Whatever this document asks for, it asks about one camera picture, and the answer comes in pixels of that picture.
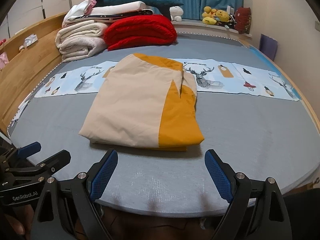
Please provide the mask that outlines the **person's left hand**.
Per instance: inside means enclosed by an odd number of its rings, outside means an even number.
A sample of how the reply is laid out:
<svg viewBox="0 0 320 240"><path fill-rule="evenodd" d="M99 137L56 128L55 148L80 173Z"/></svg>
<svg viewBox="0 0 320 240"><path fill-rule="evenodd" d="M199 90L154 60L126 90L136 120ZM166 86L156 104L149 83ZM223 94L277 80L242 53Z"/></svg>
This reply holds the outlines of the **person's left hand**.
<svg viewBox="0 0 320 240"><path fill-rule="evenodd" d="M34 217L34 210L30 204L7 208L5 217L17 235L30 239Z"/></svg>

